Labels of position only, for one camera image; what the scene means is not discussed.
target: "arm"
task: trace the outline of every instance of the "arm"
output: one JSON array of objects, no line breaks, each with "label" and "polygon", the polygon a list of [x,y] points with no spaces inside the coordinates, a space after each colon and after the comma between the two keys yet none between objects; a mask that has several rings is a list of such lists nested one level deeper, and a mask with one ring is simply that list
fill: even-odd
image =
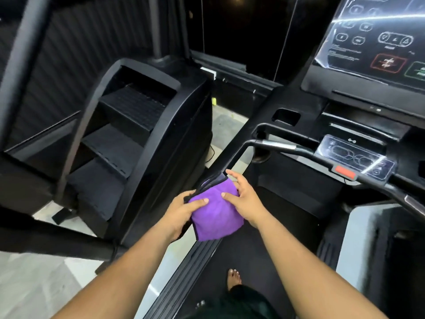
[{"label": "arm", "polygon": [[238,212],[258,228],[297,315],[301,319],[368,319],[386,316],[335,271],[302,245],[263,206],[240,174],[240,197],[223,193]]},{"label": "arm", "polygon": [[180,236],[192,212],[208,203],[201,199],[184,204],[183,198],[191,193],[174,198],[162,219],[53,319],[134,318],[168,245]]}]

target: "treadmill display screen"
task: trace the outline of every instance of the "treadmill display screen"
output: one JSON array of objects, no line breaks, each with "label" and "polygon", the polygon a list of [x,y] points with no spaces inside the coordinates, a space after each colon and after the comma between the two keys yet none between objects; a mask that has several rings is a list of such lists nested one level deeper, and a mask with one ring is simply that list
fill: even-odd
[{"label": "treadmill display screen", "polygon": [[425,93],[425,0],[343,0],[315,63]]}]

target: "stair step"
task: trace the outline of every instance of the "stair step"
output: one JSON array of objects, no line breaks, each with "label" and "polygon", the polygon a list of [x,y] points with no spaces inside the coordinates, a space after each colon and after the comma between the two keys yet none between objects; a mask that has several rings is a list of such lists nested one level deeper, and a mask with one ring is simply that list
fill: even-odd
[{"label": "stair step", "polygon": [[102,159],[94,158],[68,176],[78,198],[86,201],[105,221],[114,213],[124,191],[125,179],[104,165]]},{"label": "stair step", "polygon": [[140,144],[118,131],[111,124],[85,136],[82,143],[125,178],[130,176],[143,151]]},{"label": "stair step", "polygon": [[160,102],[130,86],[102,96],[100,102],[145,128],[148,132],[153,130],[165,109]]}]

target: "corrugated wall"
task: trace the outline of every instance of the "corrugated wall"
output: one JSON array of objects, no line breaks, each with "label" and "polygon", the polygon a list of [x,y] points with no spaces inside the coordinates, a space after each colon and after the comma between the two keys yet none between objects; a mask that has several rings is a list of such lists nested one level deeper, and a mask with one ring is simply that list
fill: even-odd
[{"label": "corrugated wall", "polygon": [[[174,3],[170,0],[170,51],[180,53]],[[18,25],[0,25],[1,74]],[[151,39],[148,0],[90,0],[54,10],[8,147],[81,110],[99,73],[119,58],[150,49]]]}]

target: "treadmill control panel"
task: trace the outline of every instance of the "treadmill control panel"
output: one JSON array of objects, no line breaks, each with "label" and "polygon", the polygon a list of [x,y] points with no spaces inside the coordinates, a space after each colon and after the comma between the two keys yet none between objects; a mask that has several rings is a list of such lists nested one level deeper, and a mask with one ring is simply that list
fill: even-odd
[{"label": "treadmill control panel", "polygon": [[331,135],[323,138],[315,155],[323,156],[338,165],[348,167],[381,182],[386,182],[396,169],[396,163],[387,159],[386,156]]},{"label": "treadmill control panel", "polygon": [[425,0],[343,0],[315,64],[425,93]]}]

